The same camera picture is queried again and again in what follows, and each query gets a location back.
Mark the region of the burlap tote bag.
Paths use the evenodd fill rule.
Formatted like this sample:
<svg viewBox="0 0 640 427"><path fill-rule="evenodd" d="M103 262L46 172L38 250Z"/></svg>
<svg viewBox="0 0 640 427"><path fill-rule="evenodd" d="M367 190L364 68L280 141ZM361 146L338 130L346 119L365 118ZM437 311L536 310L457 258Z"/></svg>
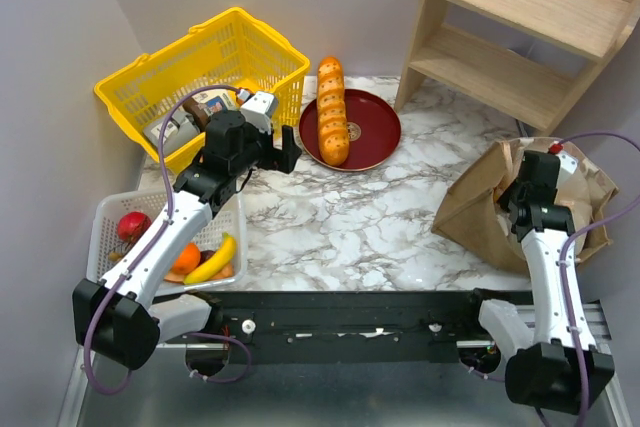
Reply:
<svg viewBox="0 0 640 427"><path fill-rule="evenodd" d="M498 270L528 276L524 254L521 258L509 247L498 225L495 206L499 195L515 179L523 152L546 151L553 141L549 137L533 137L494 142L448 189L432 231L460 244ZM573 143L566 143L564 148L579 161L577 171L588 183L591 223L603 219L604 208L618 193L618 187Z"/></svg>

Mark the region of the peach plastic grocery bag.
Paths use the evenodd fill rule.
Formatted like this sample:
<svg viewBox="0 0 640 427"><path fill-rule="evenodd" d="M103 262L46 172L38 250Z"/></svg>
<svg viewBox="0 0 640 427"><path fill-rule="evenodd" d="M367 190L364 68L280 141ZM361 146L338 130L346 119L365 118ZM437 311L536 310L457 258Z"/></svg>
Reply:
<svg viewBox="0 0 640 427"><path fill-rule="evenodd" d="M583 228L591 223L592 205L589 196L588 183L580 171L573 173L558 188L556 204L568 207L571 210L575 230ZM521 258L523 251L517 242L517 237L510 231L509 216L499 205L495 206L498 225L502 229L509 247Z"/></svg>

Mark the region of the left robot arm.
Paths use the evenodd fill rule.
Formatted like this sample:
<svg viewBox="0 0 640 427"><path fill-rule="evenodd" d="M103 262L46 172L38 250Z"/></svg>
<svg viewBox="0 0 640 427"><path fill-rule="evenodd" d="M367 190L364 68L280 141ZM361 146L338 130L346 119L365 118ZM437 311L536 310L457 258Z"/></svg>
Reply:
<svg viewBox="0 0 640 427"><path fill-rule="evenodd" d="M153 302L165 275L189 242L238 192L237 180L255 169L291 173L301 150L290 126L282 145L239 111L215 114L205 144L169 187L167 204L141 239L100 280L83 279L72 294L76 338L130 369L142 367L156 346L202 331L212 305L197 294Z"/></svg>

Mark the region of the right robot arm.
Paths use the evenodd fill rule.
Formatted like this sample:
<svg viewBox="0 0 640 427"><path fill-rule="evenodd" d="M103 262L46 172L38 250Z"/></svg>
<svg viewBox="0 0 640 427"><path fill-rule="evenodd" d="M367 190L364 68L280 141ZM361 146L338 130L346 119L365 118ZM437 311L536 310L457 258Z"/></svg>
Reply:
<svg viewBox="0 0 640 427"><path fill-rule="evenodd" d="M583 417L615 372L613 358L599 351L583 310L575 269L576 240L569 208L556 201L577 160L554 146L527 150L515 180L498 204L528 266L534 325L503 300L485 300L479 323L506 361L509 400L538 410Z"/></svg>

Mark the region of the long orange bread loaf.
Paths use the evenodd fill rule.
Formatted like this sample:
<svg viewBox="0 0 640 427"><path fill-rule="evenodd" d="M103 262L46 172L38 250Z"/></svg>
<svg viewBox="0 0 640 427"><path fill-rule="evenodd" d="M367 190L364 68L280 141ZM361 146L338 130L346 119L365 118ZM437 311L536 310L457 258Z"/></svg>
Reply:
<svg viewBox="0 0 640 427"><path fill-rule="evenodd" d="M344 95L340 61L335 57L324 58L317 69L317 136L322 160L333 167L343 164L349 155Z"/></svg>

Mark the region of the white carton in basket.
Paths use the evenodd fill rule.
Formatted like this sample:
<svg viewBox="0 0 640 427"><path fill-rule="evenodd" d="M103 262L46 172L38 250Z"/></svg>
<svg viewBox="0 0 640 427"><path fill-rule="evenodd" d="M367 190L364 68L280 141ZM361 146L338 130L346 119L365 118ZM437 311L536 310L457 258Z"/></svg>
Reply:
<svg viewBox="0 0 640 427"><path fill-rule="evenodd" d="M201 92L199 103L208 115L220 111L237 110L235 97L223 89L214 89Z"/></svg>

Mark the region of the dark red round plate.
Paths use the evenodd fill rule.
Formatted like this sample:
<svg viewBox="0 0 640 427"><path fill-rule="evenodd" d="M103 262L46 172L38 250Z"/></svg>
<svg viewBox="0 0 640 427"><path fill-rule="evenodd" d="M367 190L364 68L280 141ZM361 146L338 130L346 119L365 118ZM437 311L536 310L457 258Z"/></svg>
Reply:
<svg viewBox="0 0 640 427"><path fill-rule="evenodd" d="M402 129L397 113L382 98L363 90L347 88L345 101L350 151L344 163L330 166L320 155L315 100L307 105L300 117L301 144L315 161L333 170L361 172L379 166L394 153L400 142Z"/></svg>

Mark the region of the brown bottle in basket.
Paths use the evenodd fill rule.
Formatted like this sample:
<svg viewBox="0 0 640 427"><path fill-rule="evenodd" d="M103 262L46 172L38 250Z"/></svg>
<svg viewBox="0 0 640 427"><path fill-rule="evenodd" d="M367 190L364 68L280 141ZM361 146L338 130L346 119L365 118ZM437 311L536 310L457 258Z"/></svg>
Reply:
<svg viewBox="0 0 640 427"><path fill-rule="evenodd" d="M183 103L182 108L186 114L192 117L195 126L201 132L204 132L210 120L210 114L207 111L207 105L199 103L193 98L189 98Z"/></svg>

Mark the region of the grey box in basket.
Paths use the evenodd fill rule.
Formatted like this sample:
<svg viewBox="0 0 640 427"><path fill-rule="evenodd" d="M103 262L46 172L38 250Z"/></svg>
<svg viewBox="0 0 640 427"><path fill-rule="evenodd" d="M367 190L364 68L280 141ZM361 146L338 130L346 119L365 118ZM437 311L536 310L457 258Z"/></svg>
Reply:
<svg viewBox="0 0 640 427"><path fill-rule="evenodd" d="M146 139L156 148L163 145L165 156L182 148L200 134L193 116L178 109L168 122L164 135L160 136L164 119L158 118L143 129Z"/></svg>

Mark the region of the front yellow banana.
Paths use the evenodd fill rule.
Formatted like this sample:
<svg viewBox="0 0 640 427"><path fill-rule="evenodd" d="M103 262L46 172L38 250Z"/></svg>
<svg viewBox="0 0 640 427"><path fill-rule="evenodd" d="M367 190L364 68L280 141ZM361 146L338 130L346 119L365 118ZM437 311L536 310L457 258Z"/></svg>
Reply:
<svg viewBox="0 0 640 427"><path fill-rule="evenodd" d="M230 278L235 273L232 260L236 253L237 242L233 236L224 233L222 243L213 255L189 273L183 283L193 285L210 280L224 280Z"/></svg>

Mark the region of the yellow plastic shopping basket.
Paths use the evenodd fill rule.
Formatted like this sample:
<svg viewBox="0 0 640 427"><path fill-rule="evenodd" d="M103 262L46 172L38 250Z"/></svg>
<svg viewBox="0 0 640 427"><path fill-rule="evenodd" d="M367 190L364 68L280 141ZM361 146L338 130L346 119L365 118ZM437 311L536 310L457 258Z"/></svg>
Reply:
<svg viewBox="0 0 640 427"><path fill-rule="evenodd" d="M195 25L187 35L99 81L94 93L119 128L158 159L144 128L164 117L177 100L205 85L228 84L278 99L274 133L300 119L310 60L277 30L240 7Z"/></svg>

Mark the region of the orange fruit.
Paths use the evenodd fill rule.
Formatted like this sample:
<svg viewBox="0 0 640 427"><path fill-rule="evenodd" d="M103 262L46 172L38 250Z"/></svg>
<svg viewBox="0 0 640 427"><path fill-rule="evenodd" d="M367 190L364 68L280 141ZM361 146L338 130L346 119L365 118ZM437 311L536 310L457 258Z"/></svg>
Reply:
<svg viewBox="0 0 640 427"><path fill-rule="evenodd" d="M174 262L171 271L178 275L188 275L199 266L200 261L201 252L198 246L190 242Z"/></svg>

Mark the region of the wooden shelf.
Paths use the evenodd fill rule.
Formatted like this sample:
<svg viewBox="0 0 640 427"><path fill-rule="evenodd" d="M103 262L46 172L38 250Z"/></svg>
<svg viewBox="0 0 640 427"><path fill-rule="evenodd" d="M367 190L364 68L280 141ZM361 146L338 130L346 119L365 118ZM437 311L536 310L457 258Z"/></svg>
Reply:
<svg viewBox="0 0 640 427"><path fill-rule="evenodd" d="M583 59L574 76L449 24L455 6ZM535 129L552 133L621 50L639 0L419 0L396 94L401 109L431 78Z"/></svg>

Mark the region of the white plastic fruit basket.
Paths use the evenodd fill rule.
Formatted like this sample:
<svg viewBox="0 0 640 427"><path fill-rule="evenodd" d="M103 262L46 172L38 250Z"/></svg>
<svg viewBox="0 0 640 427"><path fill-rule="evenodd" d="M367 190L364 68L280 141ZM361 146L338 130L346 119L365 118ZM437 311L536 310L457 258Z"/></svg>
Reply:
<svg viewBox="0 0 640 427"><path fill-rule="evenodd" d="M97 281L114 267L109 259L113 252L124 251L124 244L117 235L120 219L127 213L138 211L155 219L166 205L166 191L163 188L132 191L106 197L98 205L92 226L89 243L86 277ZM192 239L201 250L216 250L222 242L222 235L228 233L237 243L232 259L234 275L222 280L185 286L181 283L163 281L157 294L159 296L182 294L188 290L216 291L226 285L238 282L248 268L248 235L244 205L244 195L234 195L216 215Z"/></svg>

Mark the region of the longan bunch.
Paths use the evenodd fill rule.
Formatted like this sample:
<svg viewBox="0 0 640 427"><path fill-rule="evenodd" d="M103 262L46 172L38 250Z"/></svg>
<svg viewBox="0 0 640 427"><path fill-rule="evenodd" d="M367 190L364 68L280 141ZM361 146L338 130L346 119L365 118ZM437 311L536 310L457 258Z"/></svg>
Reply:
<svg viewBox="0 0 640 427"><path fill-rule="evenodd" d="M123 243L119 245L115 250L111 251L107 258L112 263L117 263L122 260L126 254L131 250L133 245L131 243Z"/></svg>

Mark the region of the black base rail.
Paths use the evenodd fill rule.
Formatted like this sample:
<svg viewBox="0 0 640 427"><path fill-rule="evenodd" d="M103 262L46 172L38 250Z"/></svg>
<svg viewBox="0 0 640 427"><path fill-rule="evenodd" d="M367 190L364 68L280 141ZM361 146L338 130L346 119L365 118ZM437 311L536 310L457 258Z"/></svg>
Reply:
<svg viewBox="0 0 640 427"><path fill-rule="evenodd" d="M525 291L211 292L212 320L254 364L454 363L460 341L485 340L484 300L531 302Z"/></svg>

